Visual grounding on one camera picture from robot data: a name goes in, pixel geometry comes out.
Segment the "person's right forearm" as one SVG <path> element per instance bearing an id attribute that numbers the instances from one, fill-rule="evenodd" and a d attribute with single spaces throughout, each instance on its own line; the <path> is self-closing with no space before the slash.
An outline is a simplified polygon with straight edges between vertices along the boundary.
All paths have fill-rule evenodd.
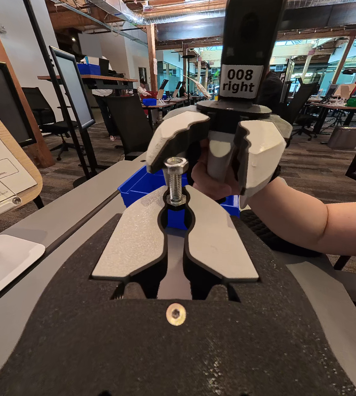
<path id="1" fill-rule="evenodd" d="M 247 200 L 278 237 L 330 255 L 356 256 L 356 202 L 324 204 L 277 177 Z"/>

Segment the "wooden post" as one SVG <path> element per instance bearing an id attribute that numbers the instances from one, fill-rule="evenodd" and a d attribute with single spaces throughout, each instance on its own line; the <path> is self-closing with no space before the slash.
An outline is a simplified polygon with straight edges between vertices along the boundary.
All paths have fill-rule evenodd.
<path id="1" fill-rule="evenodd" d="M 35 120 L 35 117 L 32 113 L 32 110 L 29 106 L 29 103 L 22 91 L 21 85 L 17 79 L 17 76 L 14 72 L 14 69 L 12 67 L 12 64 L 8 58 L 8 55 L 5 51 L 5 48 L 2 44 L 2 41 L 0 39 L 0 61 L 6 63 L 8 70 L 11 74 L 12 81 L 14 83 L 14 86 L 17 90 L 18 96 L 20 98 L 20 101 L 23 105 L 24 111 L 28 117 L 28 121 L 30 124 L 30 127 L 32 129 L 32 132 L 35 136 L 36 143 L 29 145 L 28 151 L 31 154 L 31 158 L 34 162 L 34 164 L 39 167 L 39 168 L 47 168 L 50 166 L 53 166 L 55 164 L 55 161 L 52 157 L 52 154 L 47 147 L 42 133 L 37 125 L 37 121 Z"/>

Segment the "short thick steel bolt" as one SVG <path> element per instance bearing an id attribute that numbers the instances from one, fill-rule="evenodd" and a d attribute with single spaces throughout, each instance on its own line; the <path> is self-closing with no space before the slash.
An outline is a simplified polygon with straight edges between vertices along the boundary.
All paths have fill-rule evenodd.
<path id="1" fill-rule="evenodd" d="M 164 174 L 167 178 L 169 186 L 169 194 L 171 199 L 180 199 L 182 193 L 182 175 L 185 174 L 189 168 L 189 162 L 182 157 L 169 157 L 164 162 Z"/>

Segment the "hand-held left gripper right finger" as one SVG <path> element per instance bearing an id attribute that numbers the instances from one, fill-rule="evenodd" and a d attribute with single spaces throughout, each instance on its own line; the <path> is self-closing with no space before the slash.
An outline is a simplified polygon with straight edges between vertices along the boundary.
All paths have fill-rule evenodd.
<path id="1" fill-rule="evenodd" d="M 258 281 L 258 272 L 229 213 L 194 187 L 185 190 L 188 258 L 223 282 Z"/>

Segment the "blue storage crate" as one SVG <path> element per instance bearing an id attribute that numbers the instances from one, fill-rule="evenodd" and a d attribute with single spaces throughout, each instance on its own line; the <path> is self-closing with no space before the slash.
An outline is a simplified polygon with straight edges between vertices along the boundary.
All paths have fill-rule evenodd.
<path id="1" fill-rule="evenodd" d="M 94 75 L 100 76 L 100 66 L 95 64 L 77 63 L 77 68 L 80 75 Z"/>

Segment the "black office chair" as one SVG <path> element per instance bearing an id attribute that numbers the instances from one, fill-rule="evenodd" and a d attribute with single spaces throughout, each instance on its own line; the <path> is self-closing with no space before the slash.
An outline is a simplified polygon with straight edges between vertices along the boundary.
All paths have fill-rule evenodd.
<path id="1" fill-rule="evenodd" d="M 153 129 L 138 95 L 106 97 L 107 106 L 119 132 L 125 160 L 132 161 L 146 152 Z"/>
<path id="2" fill-rule="evenodd" d="M 296 129 L 292 132 L 291 136 L 288 139 L 287 147 L 289 146 L 294 135 L 301 135 L 304 133 L 309 136 L 308 141 L 312 140 L 311 132 L 305 127 L 310 127 L 311 124 L 317 120 L 317 117 L 314 117 L 309 114 L 301 114 L 301 110 L 304 105 L 307 103 L 308 99 L 314 92 L 318 92 L 319 84 L 317 82 L 309 83 L 309 84 L 301 84 L 298 92 L 294 95 L 293 99 L 286 106 L 282 118 L 289 122 L 292 126 L 294 124 L 299 125 L 301 128 Z"/>
<path id="3" fill-rule="evenodd" d="M 57 161 L 61 161 L 61 155 L 63 152 L 67 152 L 70 148 L 75 149 L 73 143 L 68 143 L 66 141 L 66 138 L 71 137 L 66 121 L 56 121 L 52 107 L 49 105 L 38 87 L 22 87 L 22 91 L 29 103 L 41 132 L 61 137 L 62 143 L 50 149 L 50 151 L 60 150 L 57 156 Z"/>

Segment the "grey trash can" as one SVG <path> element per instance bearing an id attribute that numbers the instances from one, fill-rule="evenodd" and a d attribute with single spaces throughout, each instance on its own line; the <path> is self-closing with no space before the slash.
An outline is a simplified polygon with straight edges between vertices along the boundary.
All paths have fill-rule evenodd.
<path id="1" fill-rule="evenodd" d="M 354 149 L 356 147 L 356 127 L 335 127 L 327 142 L 327 146 L 330 149 Z"/>

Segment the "blue plastic bin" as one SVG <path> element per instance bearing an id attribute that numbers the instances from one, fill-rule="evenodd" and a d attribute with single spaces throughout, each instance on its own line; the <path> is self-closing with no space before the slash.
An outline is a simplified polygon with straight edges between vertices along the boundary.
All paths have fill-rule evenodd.
<path id="1" fill-rule="evenodd" d="M 119 188 L 120 194 L 126 207 L 129 207 L 138 199 L 166 186 L 163 171 L 160 170 L 155 174 L 148 173 L 146 166 L 140 168 L 130 178 L 128 178 Z M 220 204 L 230 215 L 240 216 L 239 197 L 230 195 Z M 168 211 L 168 227 L 187 230 L 184 224 L 184 211 Z"/>

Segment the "black mesh pad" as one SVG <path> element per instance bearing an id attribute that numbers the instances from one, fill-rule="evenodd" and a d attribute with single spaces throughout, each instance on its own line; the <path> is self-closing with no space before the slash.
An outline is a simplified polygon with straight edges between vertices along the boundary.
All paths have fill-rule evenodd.
<path id="1" fill-rule="evenodd" d="M 252 210 L 240 212 L 241 221 L 257 235 L 271 250 L 303 257 L 319 257 L 322 253 L 306 249 L 278 237 L 254 214 Z"/>

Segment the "black round-base sign stand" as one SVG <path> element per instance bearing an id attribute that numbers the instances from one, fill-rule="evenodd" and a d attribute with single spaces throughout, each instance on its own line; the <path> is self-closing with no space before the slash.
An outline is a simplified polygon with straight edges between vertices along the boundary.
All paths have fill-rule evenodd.
<path id="1" fill-rule="evenodd" d="M 76 188 L 95 177 L 98 174 L 97 170 L 106 170 L 108 166 L 97 163 L 87 131 L 88 127 L 95 124 L 95 120 L 88 105 L 86 94 L 83 92 L 76 94 L 74 97 L 76 101 L 74 101 L 67 88 L 65 88 L 65 93 L 62 93 L 59 87 L 56 93 L 63 116 L 63 124 L 68 128 L 68 133 L 73 140 L 73 147 L 85 174 L 73 182 L 73 187 Z"/>

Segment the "wooden top desk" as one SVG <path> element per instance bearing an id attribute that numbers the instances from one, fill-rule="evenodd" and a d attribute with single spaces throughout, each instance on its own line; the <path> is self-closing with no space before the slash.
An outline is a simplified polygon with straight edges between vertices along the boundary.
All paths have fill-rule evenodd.
<path id="1" fill-rule="evenodd" d="M 78 82 L 82 81 L 84 86 L 87 86 L 90 90 L 132 90 L 134 83 L 138 80 L 129 78 L 119 78 L 115 76 L 100 76 L 100 75 L 77 75 L 76 73 L 65 76 L 62 79 L 57 75 L 57 80 L 59 84 L 63 82 Z"/>

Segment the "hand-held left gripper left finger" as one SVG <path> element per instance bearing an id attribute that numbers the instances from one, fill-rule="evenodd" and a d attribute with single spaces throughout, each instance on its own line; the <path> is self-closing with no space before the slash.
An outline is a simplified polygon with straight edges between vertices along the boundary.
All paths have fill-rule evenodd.
<path id="1" fill-rule="evenodd" d="M 151 281 L 167 272 L 165 194 L 162 186 L 131 204 L 122 213 L 93 272 L 94 279 L 127 282 L 151 270 Z"/>

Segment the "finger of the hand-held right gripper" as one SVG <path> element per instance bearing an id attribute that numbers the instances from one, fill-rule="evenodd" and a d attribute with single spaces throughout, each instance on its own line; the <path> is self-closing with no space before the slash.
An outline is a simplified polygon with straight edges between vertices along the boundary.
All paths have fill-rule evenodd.
<path id="1" fill-rule="evenodd" d="M 240 121 L 234 137 L 237 148 L 233 160 L 235 179 L 239 186 L 240 209 L 263 189 L 279 165 L 286 148 L 287 121 Z"/>
<path id="2" fill-rule="evenodd" d="M 146 151 L 146 170 L 160 171 L 165 160 L 187 151 L 194 142 L 209 135 L 210 117 L 200 112 L 185 111 L 166 119 L 156 129 Z"/>

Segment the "person's right hand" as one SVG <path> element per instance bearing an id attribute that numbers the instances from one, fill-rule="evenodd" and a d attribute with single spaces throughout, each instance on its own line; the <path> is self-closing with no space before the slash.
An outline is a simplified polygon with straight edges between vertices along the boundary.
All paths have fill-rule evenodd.
<path id="1" fill-rule="evenodd" d="M 191 172 L 193 187 L 213 200 L 220 200 L 230 195 L 239 195 L 240 187 L 231 164 L 226 171 L 224 182 L 213 179 L 207 173 L 209 140 L 200 141 L 200 157 Z"/>

